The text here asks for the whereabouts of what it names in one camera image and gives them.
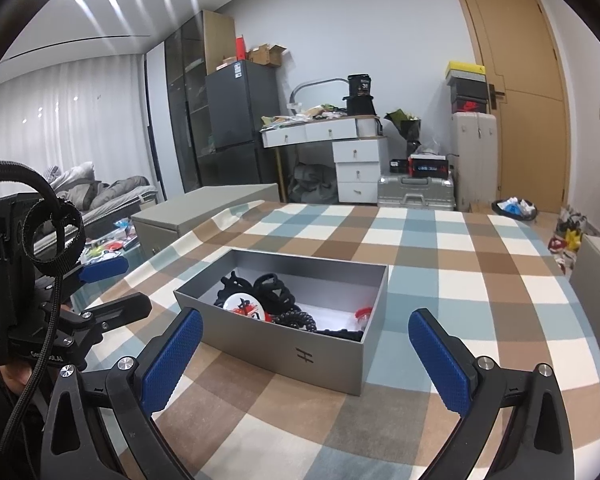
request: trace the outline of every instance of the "door handle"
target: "door handle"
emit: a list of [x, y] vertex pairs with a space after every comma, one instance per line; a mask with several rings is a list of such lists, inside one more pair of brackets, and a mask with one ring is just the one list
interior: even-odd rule
[[493, 84], [489, 85], [489, 98], [490, 98], [490, 101], [491, 101], [491, 109], [492, 110], [497, 110], [498, 109], [498, 101], [497, 101], [498, 96], [504, 97], [505, 95], [507, 95], [507, 94], [504, 93], [504, 92], [498, 92], [496, 90], [495, 85], [493, 85]]

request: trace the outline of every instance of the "plaid tablecloth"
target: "plaid tablecloth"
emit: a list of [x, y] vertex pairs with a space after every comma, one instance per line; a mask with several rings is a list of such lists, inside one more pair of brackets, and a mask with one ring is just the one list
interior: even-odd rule
[[[416, 479], [452, 431], [414, 353], [407, 320], [427, 307], [475, 355], [500, 366], [553, 366], [573, 437], [576, 478], [600, 472], [600, 352], [570, 284], [542, 242], [513, 220], [459, 212], [256, 202], [221, 212], [96, 302], [147, 294], [154, 309], [107, 333], [91, 368], [137, 355], [178, 312], [173, 291], [229, 248], [390, 266], [384, 330], [368, 382], [347, 396], [200, 345], [154, 419], [198, 480]], [[472, 478], [483, 478], [509, 411]], [[140, 478], [107, 417], [131, 478]]]

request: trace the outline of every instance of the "white desk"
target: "white desk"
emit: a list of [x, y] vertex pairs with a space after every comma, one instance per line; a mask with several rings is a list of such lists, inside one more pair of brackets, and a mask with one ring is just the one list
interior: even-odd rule
[[265, 148], [275, 148], [278, 179], [286, 201], [280, 146], [333, 141], [340, 202], [378, 202], [378, 180], [389, 173], [387, 139], [378, 136], [378, 117], [355, 116], [294, 124], [262, 133]]

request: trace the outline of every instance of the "black refrigerator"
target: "black refrigerator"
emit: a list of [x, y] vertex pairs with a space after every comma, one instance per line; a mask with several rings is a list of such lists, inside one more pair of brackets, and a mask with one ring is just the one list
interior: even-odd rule
[[280, 115], [274, 68], [237, 61], [206, 76], [213, 161], [199, 160], [204, 186], [273, 184], [273, 150], [262, 147], [262, 117]]

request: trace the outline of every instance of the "blue gripper pad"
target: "blue gripper pad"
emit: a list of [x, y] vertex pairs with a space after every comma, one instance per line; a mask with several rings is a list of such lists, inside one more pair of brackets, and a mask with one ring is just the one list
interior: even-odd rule
[[409, 318], [409, 339], [446, 408], [465, 416], [471, 406], [470, 380], [450, 349], [417, 310]]
[[142, 410], [150, 416], [163, 410], [202, 339], [202, 316], [191, 310], [142, 378]]
[[102, 260], [85, 265], [80, 271], [79, 277], [82, 282], [96, 283], [106, 278], [112, 278], [124, 274], [129, 270], [129, 262], [124, 256], [117, 256], [110, 260]]

